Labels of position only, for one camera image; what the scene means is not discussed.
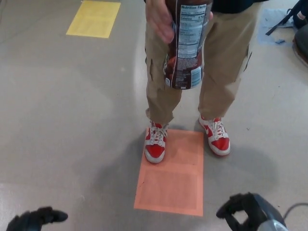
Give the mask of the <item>person's bare hand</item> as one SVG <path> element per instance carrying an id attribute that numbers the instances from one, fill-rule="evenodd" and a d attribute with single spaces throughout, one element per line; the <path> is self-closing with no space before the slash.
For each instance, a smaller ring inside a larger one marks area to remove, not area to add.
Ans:
<path id="1" fill-rule="evenodd" d="M 174 38 L 172 16 L 165 0 L 147 0 L 145 2 L 147 23 L 152 27 L 161 40 L 170 44 Z"/>

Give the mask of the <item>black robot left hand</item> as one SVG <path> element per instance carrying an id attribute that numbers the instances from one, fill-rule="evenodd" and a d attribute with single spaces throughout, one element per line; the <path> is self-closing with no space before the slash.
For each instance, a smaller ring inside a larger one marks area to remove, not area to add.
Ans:
<path id="1" fill-rule="evenodd" d="M 6 231 L 41 231 L 42 226 L 64 222 L 68 214 L 52 207 L 41 207 L 35 211 L 26 211 L 16 215 L 7 226 Z"/>

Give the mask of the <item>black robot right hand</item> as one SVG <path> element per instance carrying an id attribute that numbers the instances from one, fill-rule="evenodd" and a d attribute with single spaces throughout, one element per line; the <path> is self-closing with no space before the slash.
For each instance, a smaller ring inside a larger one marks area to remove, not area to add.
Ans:
<path id="1" fill-rule="evenodd" d="M 240 211 L 247 214 L 247 219 L 243 223 L 239 223 L 233 216 Z M 226 220 L 232 231 L 288 230 L 281 213 L 257 193 L 239 193 L 231 196 L 218 209 L 216 216 Z"/>

